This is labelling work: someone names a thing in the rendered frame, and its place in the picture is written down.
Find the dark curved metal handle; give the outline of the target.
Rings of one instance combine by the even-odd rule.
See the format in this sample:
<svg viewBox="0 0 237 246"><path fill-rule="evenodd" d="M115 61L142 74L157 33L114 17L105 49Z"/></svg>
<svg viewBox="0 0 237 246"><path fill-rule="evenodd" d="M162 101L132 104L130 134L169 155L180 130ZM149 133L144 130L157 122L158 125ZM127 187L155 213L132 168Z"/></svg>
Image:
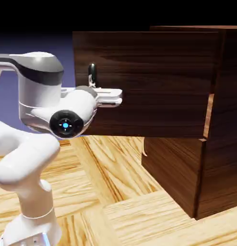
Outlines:
<svg viewBox="0 0 237 246"><path fill-rule="evenodd" d="M89 87L96 88L97 72L96 65L94 63L89 64L88 67L88 84Z"/></svg>

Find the dark wooden cabinet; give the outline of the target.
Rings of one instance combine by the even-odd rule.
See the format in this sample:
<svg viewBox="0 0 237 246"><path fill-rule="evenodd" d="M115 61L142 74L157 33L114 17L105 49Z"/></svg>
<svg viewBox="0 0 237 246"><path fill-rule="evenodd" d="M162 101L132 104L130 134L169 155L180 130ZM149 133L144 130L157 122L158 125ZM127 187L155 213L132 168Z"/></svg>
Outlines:
<svg viewBox="0 0 237 246"><path fill-rule="evenodd" d="M175 29L218 34L202 136L206 147L194 218L199 220L237 206L237 26L176 26Z"/></svg>

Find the large dark wooden door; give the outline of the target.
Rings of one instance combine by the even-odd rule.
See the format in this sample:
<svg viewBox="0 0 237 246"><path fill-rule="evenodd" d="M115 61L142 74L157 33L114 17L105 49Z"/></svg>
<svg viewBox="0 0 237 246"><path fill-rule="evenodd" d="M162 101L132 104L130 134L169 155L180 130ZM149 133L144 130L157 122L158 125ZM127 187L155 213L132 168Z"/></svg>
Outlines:
<svg viewBox="0 0 237 246"><path fill-rule="evenodd" d="M219 41L217 32L74 32L75 81L119 88L123 102L99 108L88 135L200 138Z"/></svg>

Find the small dark wooden door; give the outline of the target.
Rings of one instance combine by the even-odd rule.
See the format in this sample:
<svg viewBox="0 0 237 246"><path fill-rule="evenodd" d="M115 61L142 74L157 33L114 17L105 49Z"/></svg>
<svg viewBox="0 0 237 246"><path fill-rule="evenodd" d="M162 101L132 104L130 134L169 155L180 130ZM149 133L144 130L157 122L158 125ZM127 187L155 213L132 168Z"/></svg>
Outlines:
<svg viewBox="0 0 237 246"><path fill-rule="evenodd" d="M191 217L197 217L206 139L146 137L142 166Z"/></svg>

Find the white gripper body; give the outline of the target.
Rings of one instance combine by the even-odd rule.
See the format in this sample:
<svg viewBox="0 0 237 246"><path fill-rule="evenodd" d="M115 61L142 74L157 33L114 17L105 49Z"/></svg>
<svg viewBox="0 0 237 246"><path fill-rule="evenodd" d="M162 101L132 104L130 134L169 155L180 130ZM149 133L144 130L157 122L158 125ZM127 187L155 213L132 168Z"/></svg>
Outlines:
<svg viewBox="0 0 237 246"><path fill-rule="evenodd" d="M98 107L118 107L122 103L121 89L94 88L94 91Z"/></svg>

